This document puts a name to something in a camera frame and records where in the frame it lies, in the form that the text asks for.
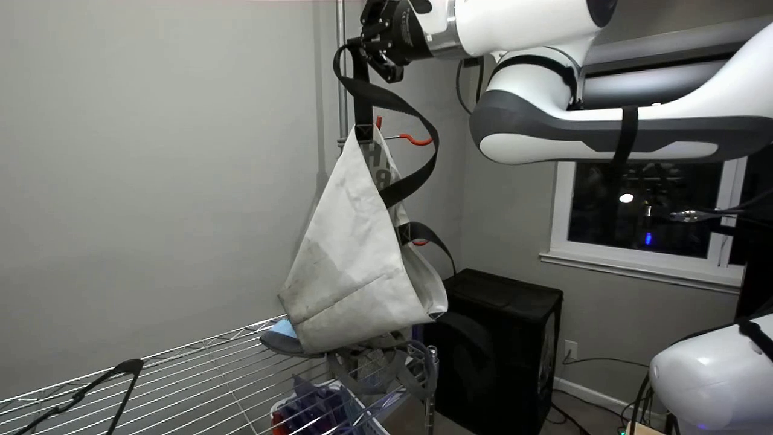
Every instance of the metal wire shelf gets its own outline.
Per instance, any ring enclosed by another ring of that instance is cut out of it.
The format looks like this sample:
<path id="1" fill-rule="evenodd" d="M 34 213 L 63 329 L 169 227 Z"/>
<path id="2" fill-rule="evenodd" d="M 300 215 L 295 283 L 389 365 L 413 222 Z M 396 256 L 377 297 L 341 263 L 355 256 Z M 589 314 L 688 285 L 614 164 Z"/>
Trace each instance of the metal wire shelf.
<path id="1" fill-rule="evenodd" d="M 437 384 L 432 348 L 403 343 L 399 348 L 350 348 L 326 358 L 287 358 L 258 341 L 271 321 L 143 358 L 145 370 L 116 433 L 273 435 L 287 428 L 287 421 L 300 418 L 273 421 L 271 411 L 292 396 L 302 399 L 295 394 L 297 379 L 341 394 L 348 421 L 326 425 L 324 433 L 387 433 L 379 421 L 408 396 L 425 404 L 425 430 L 432 433 Z M 72 392 L 92 377 L 97 375 L 0 401 L 0 433 L 17 433 L 48 408 L 70 401 Z M 39 425 L 36 435 L 106 433 L 126 384 L 123 377 L 94 389 L 70 413 Z M 292 433 L 319 433 L 319 423 L 341 408 L 316 411 L 312 418 L 309 408 L 300 411 L 309 423 Z"/>

